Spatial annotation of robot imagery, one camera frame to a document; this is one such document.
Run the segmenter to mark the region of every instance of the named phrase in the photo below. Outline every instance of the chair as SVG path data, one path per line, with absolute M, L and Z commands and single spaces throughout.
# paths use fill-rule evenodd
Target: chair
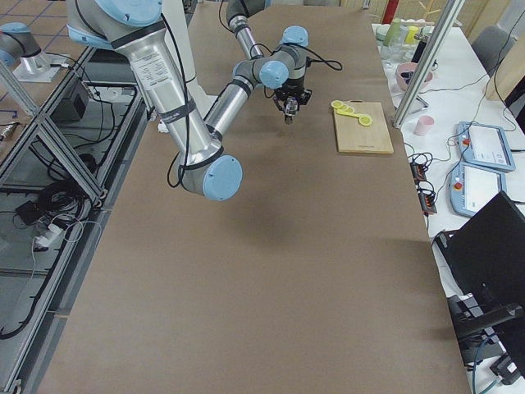
M 515 43 L 516 39 L 513 37 L 509 38 L 509 33 L 505 30 L 502 30 L 498 26 L 488 26 L 483 29 L 479 36 L 474 40 L 472 43 L 472 49 L 476 53 L 487 74 L 492 76 L 496 69 L 498 56 L 500 56 L 501 61 Z

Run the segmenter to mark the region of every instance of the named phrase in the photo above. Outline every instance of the light blue joint cap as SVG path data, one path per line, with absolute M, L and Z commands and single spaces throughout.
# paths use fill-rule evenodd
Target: light blue joint cap
M 69 25 L 67 25 L 67 29 L 69 30 L 69 38 L 72 41 L 75 41 L 76 43 L 98 49 L 107 49 L 109 51 L 113 50 L 112 45 L 106 39 L 101 39 L 96 35 L 92 35 L 90 33 L 86 33 L 85 31 L 75 29 L 74 27 L 71 27 Z
M 134 27 L 145 27 L 161 17 L 162 0 L 95 0 L 115 21 Z
M 0 26 L 0 30 L 9 34 L 30 33 L 31 30 L 22 22 L 10 22 Z
M 10 67 L 15 64 L 15 58 L 11 56 L 11 54 L 0 49 L 0 62 L 4 62 L 6 66 Z
M 203 192 L 207 199 L 223 201 L 229 199 L 240 187 L 243 169 L 239 160 L 228 154 L 221 156 L 206 171 Z
M 233 72 L 231 73 L 231 77 L 232 77 L 232 78 L 237 74 L 237 69 L 239 68 L 240 63 L 242 63 L 242 62 L 238 62 L 237 64 L 235 64 L 235 65 L 233 66 Z
M 286 82 L 290 73 L 285 63 L 271 60 L 261 67 L 259 79 L 270 89 L 278 89 Z
M 290 26 L 282 34 L 282 44 L 298 44 L 308 46 L 308 31 L 302 26 Z

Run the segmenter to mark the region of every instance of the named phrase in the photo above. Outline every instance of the yellow measuring spoon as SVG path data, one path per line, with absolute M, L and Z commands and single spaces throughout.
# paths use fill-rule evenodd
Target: yellow measuring spoon
M 331 107 L 336 110 L 338 115 L 345 117 L 357 117 L 358 123 L 361 126 L 370 126 L 372 124 L 372 117 L 367 113 L 355 113 L 355 109 L 349 105 L 343 103 L 340 100 L 334 100 L 331 102 Z

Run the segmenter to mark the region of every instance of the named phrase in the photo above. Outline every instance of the pink cup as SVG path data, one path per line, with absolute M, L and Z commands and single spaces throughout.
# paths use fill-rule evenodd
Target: pink cup
M 428 115 L 422 115 L 418 119 L 418 124 L 414 129 L 415 135 L 424 136 L 434 126 L 434 118 Z

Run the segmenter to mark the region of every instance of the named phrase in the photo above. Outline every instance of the laptop screen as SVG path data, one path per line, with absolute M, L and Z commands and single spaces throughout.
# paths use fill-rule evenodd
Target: laptop screen
M 525 308 L 525 217 L 500 192 L 448 241 L 445 258 L 464 294 L 483 312 L 516 303 Z M 525 376 L 525 318 L 494 327 Z

